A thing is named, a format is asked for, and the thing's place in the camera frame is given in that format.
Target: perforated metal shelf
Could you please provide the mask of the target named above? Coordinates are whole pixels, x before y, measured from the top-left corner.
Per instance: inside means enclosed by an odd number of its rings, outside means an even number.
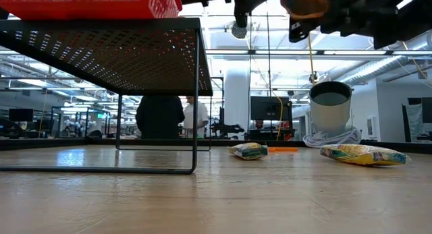
[[[0,21],[0,45],[123,95],[212,96],[198,18]]]

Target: snack bag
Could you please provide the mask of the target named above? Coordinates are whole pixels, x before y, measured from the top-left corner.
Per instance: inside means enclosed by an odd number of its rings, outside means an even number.
[[[229,147],[229,153],[244,160],[255,160],[267,156],[269,154],[269,149],[267,146],[261,146],[257,143],[245,143]]]
[[[409,163],[411,158],[401,152],[374,146],[334,144],[321,147],[321,155],[363,166],[394,166]]]

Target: black jacket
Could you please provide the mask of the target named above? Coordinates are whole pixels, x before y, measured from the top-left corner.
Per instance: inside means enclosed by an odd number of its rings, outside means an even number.
[[[136,124],[142,139],[179,138],[183,106],[178,96],[143,96],[136,111]]]

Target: red basket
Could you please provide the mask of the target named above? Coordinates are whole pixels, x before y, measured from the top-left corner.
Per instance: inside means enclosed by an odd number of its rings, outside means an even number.
[[[181,0],[0,0],[22,20],[176,18]]]

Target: white shirt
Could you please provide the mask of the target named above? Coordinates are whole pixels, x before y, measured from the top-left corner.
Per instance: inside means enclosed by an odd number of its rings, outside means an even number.
[[[189,104],[183,111],[184,113],[184,128],[185,129],[193,129],[194,127],[194,105]],[[209,117],[207,116],[207,108],[204,104],[198,102],[198,124],[203,121],[208,121]],[[204,129],[205,127],[198,128],[198,137],[204,137]],[[192,138],[192,130],[188,130],[189,134],[186,135],[187,138]]]

